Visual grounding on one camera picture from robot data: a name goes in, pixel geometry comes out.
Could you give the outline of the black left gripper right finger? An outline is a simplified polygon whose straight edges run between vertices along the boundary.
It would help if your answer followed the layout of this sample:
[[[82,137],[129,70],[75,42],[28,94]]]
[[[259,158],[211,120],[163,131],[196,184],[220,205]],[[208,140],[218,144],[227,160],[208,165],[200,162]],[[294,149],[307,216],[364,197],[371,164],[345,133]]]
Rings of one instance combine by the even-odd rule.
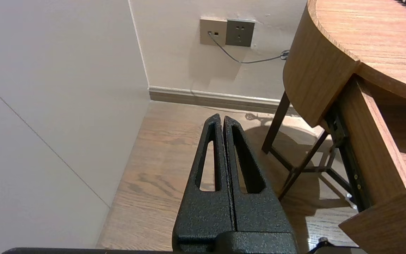
[[[243,232],[293,233],[240,123],[231,117],[224,117],[223,135],[235,229]]]

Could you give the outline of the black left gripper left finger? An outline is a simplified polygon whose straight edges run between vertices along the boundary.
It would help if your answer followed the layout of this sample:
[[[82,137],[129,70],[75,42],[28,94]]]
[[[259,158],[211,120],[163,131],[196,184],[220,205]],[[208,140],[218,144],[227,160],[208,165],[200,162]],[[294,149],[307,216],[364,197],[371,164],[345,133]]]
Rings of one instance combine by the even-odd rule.
[[[200,189],[208,144],[213,143],[215,191]],[[172,249],[176,252],[209,253],[216,249],[216,238],[235,229],[232,181],[219,114],[203,126],[182,202],[172,230]]]

